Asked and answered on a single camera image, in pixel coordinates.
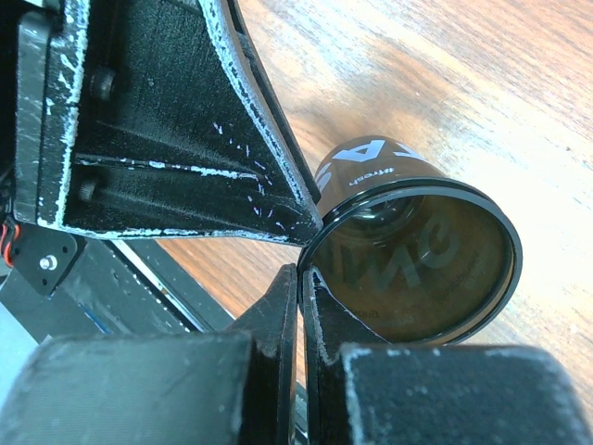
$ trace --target table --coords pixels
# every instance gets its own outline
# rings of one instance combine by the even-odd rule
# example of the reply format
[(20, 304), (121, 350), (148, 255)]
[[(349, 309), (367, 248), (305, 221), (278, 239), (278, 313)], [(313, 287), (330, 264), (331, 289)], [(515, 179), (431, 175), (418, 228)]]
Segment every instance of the table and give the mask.
[[(593, 3), (240, 6), (313, 170), (336, 145), (383, 134), (502, 207), (523, 241), (523, 276), (503, 313), (470, 342), (548, 350), (593, 424)], [(235, 316), (298, 255), (248, 240), (161, 244)]]

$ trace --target wooden table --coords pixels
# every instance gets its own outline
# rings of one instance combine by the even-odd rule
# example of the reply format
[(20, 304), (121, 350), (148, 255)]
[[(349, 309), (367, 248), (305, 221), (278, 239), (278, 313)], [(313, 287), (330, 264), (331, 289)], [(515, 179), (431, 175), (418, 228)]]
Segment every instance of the wooden table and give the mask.
[[(593, 3), (240, 3), (313, 170), (337, 144), (384, 134), (503, 208), (523, 276), (471, 342), (550, 351), (593, 424)], [(234, 239), (162, 245), (235, 316), (298, 254)]]

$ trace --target brown cup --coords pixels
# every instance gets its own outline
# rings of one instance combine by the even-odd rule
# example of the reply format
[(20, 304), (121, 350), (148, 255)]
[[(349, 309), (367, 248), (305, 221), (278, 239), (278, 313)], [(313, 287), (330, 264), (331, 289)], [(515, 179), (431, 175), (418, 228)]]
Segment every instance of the brown cup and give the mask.
[(397, 343), (451, 343), (489, 323), (517, 286), (519, 236), (486, 195), (406, 146), (365, 136), (316, 174), (324, 227), (299, 269), (316, 267), (335, 299)]

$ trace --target wood grain surface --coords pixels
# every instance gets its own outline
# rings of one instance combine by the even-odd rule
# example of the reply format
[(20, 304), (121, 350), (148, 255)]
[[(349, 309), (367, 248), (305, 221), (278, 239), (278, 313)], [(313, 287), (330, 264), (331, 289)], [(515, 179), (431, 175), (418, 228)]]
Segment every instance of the wood grain surface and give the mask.
[[(471, 342), (550, 351), (593, 424), (593, 3), (240, 6), (313, 170), (336, 145), (384, 134), (502, 207), (523, 241), (523, 276), (507, 308)], [(298, 255), (234, 239), (162, 246), (235, 316)]]

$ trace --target bolt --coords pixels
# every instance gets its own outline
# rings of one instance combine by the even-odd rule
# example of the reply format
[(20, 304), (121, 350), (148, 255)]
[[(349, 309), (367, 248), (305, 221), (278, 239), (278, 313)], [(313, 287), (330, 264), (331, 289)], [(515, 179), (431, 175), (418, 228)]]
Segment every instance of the bolt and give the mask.
[(82, 202), (91, 202), (99, 182), (96, 179), (85, 179), (78, 189), (78, 198)]
[(113, 94), (115, 71), (107, 67), (98, 67), (91, 80), (91, 95), (106, 102)]
[(54, 271), (57, 267), (57, 258), (53, 255), (47, 255), (39, 260), (39, 267), (44, 271)]

